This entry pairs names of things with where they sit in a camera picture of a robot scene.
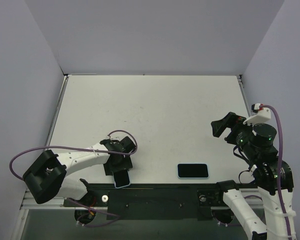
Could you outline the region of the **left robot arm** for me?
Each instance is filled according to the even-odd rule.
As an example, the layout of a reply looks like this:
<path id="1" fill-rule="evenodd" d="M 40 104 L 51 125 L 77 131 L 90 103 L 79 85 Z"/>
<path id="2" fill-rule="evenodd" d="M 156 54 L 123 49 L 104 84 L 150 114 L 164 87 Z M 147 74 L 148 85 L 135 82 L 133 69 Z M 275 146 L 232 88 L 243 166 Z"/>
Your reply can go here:
<path id="1" fill-rule="evenodd" d="M 104 139 L 87 148 L 72 148 L 70 152 L 43 151 L 23 174 L 37 204 L 44 204 L 55 197 L 71 198 L 87 206 L 93 200 L 91 187 L 85 177 L 70 179 L 69 175 L 92 166 L 102 165 L 104 173 L 112 176 L 117 189 L 131 184 L 129 170 L 133 168 L 131 155 L 138 149 L 133 137 L 122 140 Z"/>

